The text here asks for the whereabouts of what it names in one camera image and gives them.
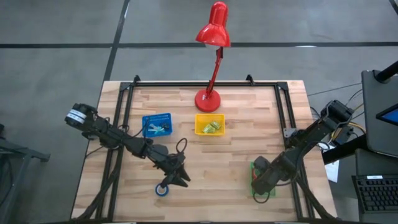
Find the wooden table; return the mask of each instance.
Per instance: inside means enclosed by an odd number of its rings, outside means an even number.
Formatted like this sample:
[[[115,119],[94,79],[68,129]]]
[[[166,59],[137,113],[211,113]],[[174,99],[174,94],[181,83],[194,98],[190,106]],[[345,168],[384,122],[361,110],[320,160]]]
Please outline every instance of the wooden table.
[[[105,82],[98,104],[102,117],[113,118],[120,82]],[[313,122],[303,81],[288,81],[298,128]],[[226,134],[222,137],[194,134],[196,87],[135,87],[129,117],[129,134],[141,129],[146,114],[171,113],[173,133],[153,138],[166,145],[169,153],[181,138],[188,139],[185,168],[191,178],[189,187],[170,185],[166,197],[158,197],[155,186],[163,172],[124,151],[114,221],[188,222],[188,221],[288,221],[296,220],[291,186],[276,188],[276,197],[258,204],[250,195],[249,163],[257,156],[273,160],[284,150],[279,115],[273,88],[216,87],[221,95]],[[99,142],[91,142],[88,152]],[[77,217],[98,193],[103,175],[106,150],[92,154],[85,161],[73,208]],[[312,192],[332,215],[336,215],[321,152],[313,149],[305,157],[305,168]],[[300,190],[304,214],[305,201]],[[104,212],[108,211],[105,201]]]

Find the gray floor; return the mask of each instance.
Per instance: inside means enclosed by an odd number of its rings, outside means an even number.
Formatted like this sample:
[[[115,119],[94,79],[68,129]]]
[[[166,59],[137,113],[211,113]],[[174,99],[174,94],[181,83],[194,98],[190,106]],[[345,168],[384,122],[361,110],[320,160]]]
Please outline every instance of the gray floor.
[[[129,4],[123,43],[194,42],[213,1],[135,0]],[[388,0],[225,1],[233,42],[398,41],[398,16]],[[123,0],[2,0],[0,44],[112,43]],[[10,141],[51,153],[34,161],[13,223],[67,220],[87,146],[63,119],[75,102],[96,106],[111,49],[0,49],[0,123]],[[218,78],[304,80],[307,93],[360,82],[360,72],[394,62],[397,47],[232,48]],[[119,49],[111,80],[207,80],[214,53],[207,49]],[[360,85],[310,96],[321,110],[346,102]],[[360,104],[360,98],[352,107]],[[356,122],[364,124],[363,117]],[[339,217],[357,220],[349,179],[354,160],[341,162],[331,184]]]

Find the green object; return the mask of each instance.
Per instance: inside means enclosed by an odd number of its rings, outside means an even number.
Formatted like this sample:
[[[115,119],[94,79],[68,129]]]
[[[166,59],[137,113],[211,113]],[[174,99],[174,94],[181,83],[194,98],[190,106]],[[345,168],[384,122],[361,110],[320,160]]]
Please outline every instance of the green object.
[[[214,133],[214,132],[216,132],[216,129],[212,125],[207,124],[206,127],[203,129],[203,132],[206,134]]]
[[[219,123],[217,123],[216,121],[212,121],[210,124],[217,130],[219,130],[221,128],[221,125]]]
[[[250,195],[252,195],[252,196],[254,193],[254,190],[251,187],[251,182],[253,181],[253,174],[252,174],[253,169],[254,169],[254,163],[250,162],[250,184],[249,184],[249,186],[250,186]],[[260,174],[257,170],[255,170],[254,173],[256,175]],[[276,196],[275,188],[272,189],[269,193],[270,193],[269,197],[275,197]],[[268,193],[264,193],[263,195],[256,194],[256,197],[268,197]]]

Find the lamp base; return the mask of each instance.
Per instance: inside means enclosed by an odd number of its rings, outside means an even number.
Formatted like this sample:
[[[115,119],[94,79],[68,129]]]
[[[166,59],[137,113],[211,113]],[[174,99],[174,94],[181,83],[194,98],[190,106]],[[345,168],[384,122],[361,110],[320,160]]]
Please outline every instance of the lamp base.
[[[206,90],[199,90],[195,96],[195,105],[203,112],[210,113],[220,106],[220,94],[216,90],[211,91],[210,97],[206,98]]]

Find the blue basket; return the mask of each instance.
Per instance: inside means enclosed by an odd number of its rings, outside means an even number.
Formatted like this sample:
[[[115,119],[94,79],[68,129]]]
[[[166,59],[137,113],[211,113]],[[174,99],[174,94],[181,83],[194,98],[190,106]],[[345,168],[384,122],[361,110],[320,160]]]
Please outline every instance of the blue basket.
[[[151,138],[156,136],[165,136],[173,132],[172,115],[170,113],[143,116],[142,128],[144,128],[148,119],[148,127],[142,131],[145,137]],[[153,126],[165,128],[162,131],[150,131],[150,129],[153,129]]]

